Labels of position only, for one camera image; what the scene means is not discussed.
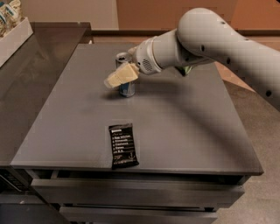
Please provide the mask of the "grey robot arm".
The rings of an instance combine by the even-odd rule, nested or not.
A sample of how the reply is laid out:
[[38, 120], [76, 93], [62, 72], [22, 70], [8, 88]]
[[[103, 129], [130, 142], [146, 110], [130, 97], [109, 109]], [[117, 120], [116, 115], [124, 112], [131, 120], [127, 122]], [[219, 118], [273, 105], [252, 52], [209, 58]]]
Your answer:
[[280, 52], [243, 37], [209, 9], [189, 10], [176, 29], [130, 48], [128, 55], [131, 61], [122, 63], [104, 81], [107, 88], [134, 81], [139, 74], [217, 61], [280, 109]]

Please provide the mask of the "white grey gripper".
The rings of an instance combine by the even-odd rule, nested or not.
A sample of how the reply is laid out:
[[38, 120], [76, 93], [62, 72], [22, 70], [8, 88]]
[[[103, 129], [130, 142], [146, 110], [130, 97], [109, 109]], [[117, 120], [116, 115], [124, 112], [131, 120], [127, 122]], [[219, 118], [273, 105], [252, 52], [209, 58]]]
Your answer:
[[105, 79], [105, 86], [107, 88], [116, 88], [122, 84], [134, 81], [138, 78], [140, 72], [142, 74], [160, 73], [162, 68], [155, 60], [153, 42], [154, 39], [149, 38], [140, 45], [130, 48], [128, 53], [131, 55], [133, 63], [122, 63]]

